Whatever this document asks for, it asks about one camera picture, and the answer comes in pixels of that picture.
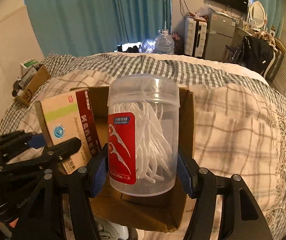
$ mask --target white floss pick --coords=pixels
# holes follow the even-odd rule
[[[156,180],[164,180],[163,174],[156,174],[159,166],[161,167],[161,171],[163,169],[169,176],[172,176],[169,166],[173,152],[170,144],[163,135],[161,126],[163,105],[160,104],[159,106],[161,113],[158,118],[158,104],[154,104],[155,110],[153,110],[151,104],[148,102],[143,101],[140,104],[142,105],[141,109],[138,103],[114,104],[112,109],[114,113],[130,112],[134,114],[136,134],[136,178],[155,183]],[[117,140],[128,152],[121,138],[117,138]]]

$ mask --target black bag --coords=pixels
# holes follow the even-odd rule
[[[245,36],[242,45],[237,48],[230,63],[244,66],[262,75],[272,59],[273,49],[266,41]]]

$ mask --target red box label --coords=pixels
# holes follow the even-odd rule
[[[109,174],[113,179],[130,185],[136,182],[133,113],[108,116],[108,165]]]
[[[75,95],[85,139],[89,146],[91,155],[96,156],[100,153],[102,148],[99,141],[98,132],[96,130],[91,104],[87,95],[87,90],[78,91],[75,93]]]

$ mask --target blue circular logo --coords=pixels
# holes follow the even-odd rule
[[[65,135],[65,130],[64,130],[64,127],[62,125],[58,125],[54,128],[54,137],[55,139],[62,139]]]

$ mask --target small box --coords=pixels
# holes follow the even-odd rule
[[[67,174],[86,166],[101,151],[87,88],[72,90],[35,103],[37,117],[48,146],[73,137],[82,141],[80,150],[62,162]]]
[[[39,67],[39,62],[35,59],[29,59],[27,61],[24,61],[20,64],[21,67],[21,77],[23,77],[25,75],[25,73],[27,73],[31,67],[35,67],[36,70],[38,70]]]
[[[31,79],[29,84],[26,86],[23,93],[19,96],[16,96],[16,98],[24,105],[29,106],[35,92],[50,78],[51,75],[46,70],[45,66],[42,65],[34,77]]]

